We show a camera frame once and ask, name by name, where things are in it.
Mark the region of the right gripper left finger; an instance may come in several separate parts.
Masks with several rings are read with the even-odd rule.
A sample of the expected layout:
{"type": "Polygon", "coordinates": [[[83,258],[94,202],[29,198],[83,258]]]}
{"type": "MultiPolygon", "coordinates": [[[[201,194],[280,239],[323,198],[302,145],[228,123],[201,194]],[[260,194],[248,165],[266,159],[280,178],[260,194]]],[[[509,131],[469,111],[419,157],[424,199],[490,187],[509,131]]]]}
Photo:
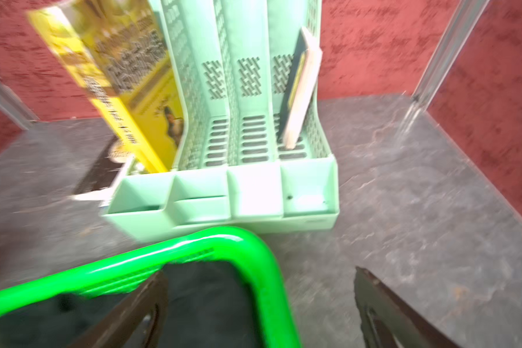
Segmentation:
{"type": "Polygon", "coordinates": [[[71,347],[124,347],[146,317],[142,347],[156,347],[168,313],[168,279],[160,271],[125,297],[97,325],[78,337],[71,347]]]}

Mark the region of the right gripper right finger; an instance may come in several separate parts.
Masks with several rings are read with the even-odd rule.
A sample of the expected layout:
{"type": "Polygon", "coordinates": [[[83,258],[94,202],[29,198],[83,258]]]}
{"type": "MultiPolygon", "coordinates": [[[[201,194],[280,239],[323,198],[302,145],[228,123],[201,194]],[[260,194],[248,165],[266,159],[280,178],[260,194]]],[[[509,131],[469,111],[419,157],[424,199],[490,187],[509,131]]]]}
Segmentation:
{"type": "Polygon", "coordinates": [[[366,268],[357,267],[354,293],[366,347],[457,347],[366,268]]]}

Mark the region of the green plastic basket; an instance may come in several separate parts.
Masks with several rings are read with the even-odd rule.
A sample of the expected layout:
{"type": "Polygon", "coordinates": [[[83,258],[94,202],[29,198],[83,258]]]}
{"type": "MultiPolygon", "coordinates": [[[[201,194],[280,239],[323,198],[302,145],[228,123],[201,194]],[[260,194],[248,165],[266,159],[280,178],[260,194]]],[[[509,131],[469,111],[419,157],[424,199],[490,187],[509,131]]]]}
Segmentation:
{"type": "Polygon", "coordinates": [[[301,347],[278,261],[264,241],[237,227],[212,227],[0,291],[0,317],[62,293],[129,293],[168,263],[226,261],[255,296],[267,347],[301,347]]]}

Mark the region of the black t-shirt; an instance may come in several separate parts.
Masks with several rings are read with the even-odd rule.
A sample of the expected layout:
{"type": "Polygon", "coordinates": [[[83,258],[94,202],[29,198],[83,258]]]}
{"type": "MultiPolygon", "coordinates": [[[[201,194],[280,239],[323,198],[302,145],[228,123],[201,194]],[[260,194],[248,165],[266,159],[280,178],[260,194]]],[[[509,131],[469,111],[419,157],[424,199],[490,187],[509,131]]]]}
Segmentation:
{"type": "MultiPolygon", "coordinates": [[[[158,347],[264,347],[251,287],[230,262],[169,263],[168,313],[158,347]]],[[[0,347],[68,347],[127,294],[65,293],[0,317],[0,347]]]]}

